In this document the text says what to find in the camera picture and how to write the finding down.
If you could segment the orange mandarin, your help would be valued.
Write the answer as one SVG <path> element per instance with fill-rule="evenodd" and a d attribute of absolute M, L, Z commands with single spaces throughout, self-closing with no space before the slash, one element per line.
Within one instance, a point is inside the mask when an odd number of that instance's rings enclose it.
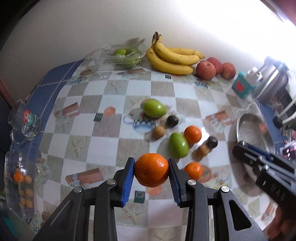
<path fill-rule="evenodd" d="M 188 174 L 190 179 L 198 180 L 203 174 L 203 167 L 198 162 L 190 162 L 184 167 L 184 171 Z"/>
<path fill-rule="evenodd" d="M 188 126 L 184 130 L 184 137 L 189 144 L 195 144 L 201 140 L 202 132 L 197 126 Z"/>
<path fill-rule="evenodd" d="M 158 187 L 168 178 L 169 163 L 160 154 L 146 153 L 135 162 L 134 175 L 142 186 Z"/>

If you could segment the dark plum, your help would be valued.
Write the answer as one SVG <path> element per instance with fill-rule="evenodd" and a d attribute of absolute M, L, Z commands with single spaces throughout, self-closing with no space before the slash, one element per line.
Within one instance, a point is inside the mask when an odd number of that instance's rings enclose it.
<path fill-rule="evenodd" d="M 174 128 L 179 123 L 179 119 L 176 115 L 170 115 L 166 119 L 166 126 L 168 128 Z"/>
<path fill-rule="evenodd" d="M 209 136 L 208 139 L 206 140 L 206 146 L 209 149 L 216 148 L 218 145 L 218 140 L 214 136 Z"/>

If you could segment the brown longan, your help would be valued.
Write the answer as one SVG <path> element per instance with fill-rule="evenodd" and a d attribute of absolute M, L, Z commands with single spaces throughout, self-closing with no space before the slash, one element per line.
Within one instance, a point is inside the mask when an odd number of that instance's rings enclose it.
<path fill-rule="evenodd" d="M 162 138 L 164 135 L 166 134 L 166 129 L 163 126 L 156 126 L 153 130 L 152 130 L 152 137 L 155 140 L 158 140 L 160 138 Z"/>
<path fill-rule="evenodd" d="M 207 156 L 209 152 L 210 152 L 210 149 L 206 144 L 202 144 L 196 149 L 196 155 L 197 157 L 200 157 L 200 158 Z"/>

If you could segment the green jujube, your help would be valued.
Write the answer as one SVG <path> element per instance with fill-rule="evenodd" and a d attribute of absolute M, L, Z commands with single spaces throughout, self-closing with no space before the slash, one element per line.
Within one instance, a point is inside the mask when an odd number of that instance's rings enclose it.
<path fill-rule="evenodd" d="M 172 157 L 180 159 L 189 154 L 189 144 L 181 133 L 172 133 L 169 138 L 169 151 Z"/>
<path fill-rule="evenodd" d="M 148 99 L 143 105 L 144 114 L 150 118 L 161 118 L 167 112 L 167 108 L 156 99 Z"/>

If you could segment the clear tray of green fruits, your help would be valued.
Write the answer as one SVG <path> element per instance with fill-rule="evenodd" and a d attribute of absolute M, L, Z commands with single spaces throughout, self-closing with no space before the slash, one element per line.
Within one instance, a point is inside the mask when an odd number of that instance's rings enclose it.
<path fill-rule="evenodd" d="M 96 67 L 98 71 L 135 69 L 140 66 L 146 50 L 143 43 L 107 45 L 88 54 L 82 66 Z"/>

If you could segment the stainless steel bowl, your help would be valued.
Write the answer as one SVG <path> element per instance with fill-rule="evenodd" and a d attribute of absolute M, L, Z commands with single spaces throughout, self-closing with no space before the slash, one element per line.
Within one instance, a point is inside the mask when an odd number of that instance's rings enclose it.
<path fill-rule="evenodd" d="M 274 154 L 275 147 L 267 125 L 257 115 L 241 114 L 236 121 L 237 142 L 245 141 L 265 152 Z"/>

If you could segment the steel thermos kettle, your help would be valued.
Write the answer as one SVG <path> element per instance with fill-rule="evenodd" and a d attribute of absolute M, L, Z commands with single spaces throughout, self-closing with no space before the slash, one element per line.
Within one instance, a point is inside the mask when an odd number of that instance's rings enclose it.
<path fill-rule="evenodd" d="M 266 57 L 259 72 L 262 74 L 262 80 L 252 94 L 259 103 L 266 104 L 287 86 L 290 78 L 289 69 L 281 61 Z"/>

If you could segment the white power strip lamp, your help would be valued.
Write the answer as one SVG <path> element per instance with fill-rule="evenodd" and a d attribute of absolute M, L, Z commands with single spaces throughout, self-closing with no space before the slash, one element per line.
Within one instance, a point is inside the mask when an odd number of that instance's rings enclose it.
<path fill-rule="evenodd" d="M 266 57 L 264 60 L 264 64 L 257 69 L 256 67 L 253 67 L 250 69 L 244 76 L 244 79 L 246 82 L 255 89 L 257 85 L 262 81 L 263 79 L 263 71 L 266 70 L 268 67 L 273 65 L 275 63 L 275 60 L 271 57 Z"/>

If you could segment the patterned blue tablecloth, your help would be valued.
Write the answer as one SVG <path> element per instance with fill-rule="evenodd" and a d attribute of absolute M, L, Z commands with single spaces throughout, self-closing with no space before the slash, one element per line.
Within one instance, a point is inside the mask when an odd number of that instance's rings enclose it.
<path fill-rule="evenodd" d="M 37 216 L 31 221 L 14 218 L 20 240 L 32 240 L 43 216 L 52 214 L 73 189 L 74 183 L 67 177 L 94 170 L 104 182 L 122 169 L 129 157 L 158 153 L 169 158 L 170 135 L 182 133 L 188 126 L 201 130 L 202 141 L 217 137 L 218 146 L 199 158 L 199 144 L 193 145 L 186 157 L 177 160 L 178 167 L 199 162 L 203 166 L 200 181 L 206 187 L 228 186 L 261 228 L 270 224 L 276 204 L 232 155 L 239 115 L 261 114 L 252 97 L 240 99 L 232 82 L 220 76 L 206 82 L 145 67 L 144 72 L 135 74 L 122 74 L 118 69 L 98 71 L 79 82 L 85 67 L 74 67 L 75 71 L 70 71 L 69 65 L 52 70 L 30 99 L 33 111 L 42 115 L 43 127 L 22 151 L 37 161 L 42 175 L 34 196 Z M 166 114 L 161 118 L 146 116 L 143 105 L 148 99 L 165 105 Z M 166 126 L 170 115 L 179 119 L 174 128 Z M 166 129 L 158 140 L 152 137 L 156 126 Z"/>

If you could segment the glass mug with logo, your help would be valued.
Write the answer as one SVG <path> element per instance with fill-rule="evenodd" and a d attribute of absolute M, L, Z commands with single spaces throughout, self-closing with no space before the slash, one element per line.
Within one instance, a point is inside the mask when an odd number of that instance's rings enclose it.
<path fill-rule="evenodd" d="M 8 124 L 12 127 L 11 141 L 17 145 L 22 145 L 37 137 L 40 133 L 42 121 L 19 99 L 9 113 Z"/>

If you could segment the rear red apple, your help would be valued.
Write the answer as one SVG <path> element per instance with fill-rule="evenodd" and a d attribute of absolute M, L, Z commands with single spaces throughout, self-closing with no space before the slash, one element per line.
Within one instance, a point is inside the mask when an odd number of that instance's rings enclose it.
<path fill-rule="evenodd" d="M 226 62 L 222 64 L 222 72 L 220 75 L 225 79 L 225 80 L 231 80 L 235 77 L 236 75 L 236 69 L 233 64 L 230 62 Z"/>

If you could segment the red apple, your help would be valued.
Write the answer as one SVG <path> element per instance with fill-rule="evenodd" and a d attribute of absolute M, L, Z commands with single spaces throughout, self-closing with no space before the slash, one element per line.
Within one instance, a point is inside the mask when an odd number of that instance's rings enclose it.
<path fill-rule="evenodd" d="M 222 65 L 222 63 L 218 60 L 218 59 L 216 59 L 215 57 L 209 57 L 208 59 L 207 59 L 207 61 L 208 62 L 210 62 L 210 63 L 212 63 L 213 65 L 214 65 L 214 67 L 215 67 L 215 70 L 216 70 L 216 76 L 217 75 L 220 75 L 221 74 L 221 72 L 222 72 L 222 70 L 223 70 L 223 65 Z"/>
<path fill-rule="evenodd" d="M 196 67 L 196 74 L 203 80 L 211 80 L 216 75 L 216 69 L 212 63 L 201 61 Z"/>
<path fill-rule="evenodd" d="M 222 72 L 220 75 L 225 79 L 225 80 L 231 80 L 235 77 L 236 75 L 236 69 L 233 64 L 230 62 L 226 62 L 222 64 Z"/>

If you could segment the middle red apple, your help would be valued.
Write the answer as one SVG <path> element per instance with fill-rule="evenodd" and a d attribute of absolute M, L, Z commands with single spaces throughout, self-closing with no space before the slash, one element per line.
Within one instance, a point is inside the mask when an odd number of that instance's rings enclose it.
<path fill-rule="evenodd" d="M 210 63 L 212 63 L 213 65 L 214 65 L 214 67 L 215 67 L 215 70 L 216 70 L 216 76 L 217 75 L 220 75 L 221 74 L 221 72 L 222 72 L 222 70 L 223 70 L 223 65 L 222 65 L 222 63 L 218 60 L 218 59 L 216 59 L 215 57 L 209 57 L 208 59 L 207 59 L 207 61 L 208 62 L 210 62 Z"/>

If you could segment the front red apple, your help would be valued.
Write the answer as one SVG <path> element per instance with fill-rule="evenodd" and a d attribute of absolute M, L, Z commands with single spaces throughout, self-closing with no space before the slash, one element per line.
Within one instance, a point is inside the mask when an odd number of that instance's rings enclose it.
<path fill-rule="evenodd" d="M 216 75 L 216 69 L 212 63 L 201 61 L 196 67 L 196 74 L 203 80 L 211 80 Z"/>

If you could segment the yellow banana bunch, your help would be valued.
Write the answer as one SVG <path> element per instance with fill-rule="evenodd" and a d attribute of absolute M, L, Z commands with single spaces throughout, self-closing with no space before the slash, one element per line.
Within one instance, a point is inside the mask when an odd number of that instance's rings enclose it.
<path fill-rule="evenodd" d="M 146 57 L 149 63 L 158 71 L 172 75 L 192 74 L 192 68 L 204 55 L 196 50 L 184 48 L 167 48 L 162 43 L 162 35 L 155 32 L 152 44 L 147 49 Z"/>

